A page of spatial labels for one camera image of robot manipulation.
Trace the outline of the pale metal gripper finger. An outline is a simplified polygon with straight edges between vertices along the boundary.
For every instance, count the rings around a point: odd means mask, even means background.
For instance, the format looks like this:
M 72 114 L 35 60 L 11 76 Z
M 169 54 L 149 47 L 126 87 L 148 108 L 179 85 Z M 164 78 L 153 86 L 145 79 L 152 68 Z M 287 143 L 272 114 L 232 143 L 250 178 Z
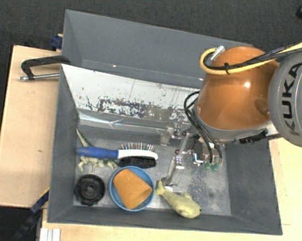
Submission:
M 176 157 L 174 156 L 172 158 L 171 162 L 170 162 L 170 165 L 169 165 L 168 173 L 167 173 L 167 176 L 165 178 L 165 185 L 170 185 L 172 175 L 173 175 L 173 171 L 175 170 L 175 166 L 176 166 Z
M 183 171 L 185 170 L 183 159 L 181 157 L 176 157 L 175 161 L 175 170 L 173 175 L 173 183 L 172 185 L 178 186 L 179 181 L 182 177 Z

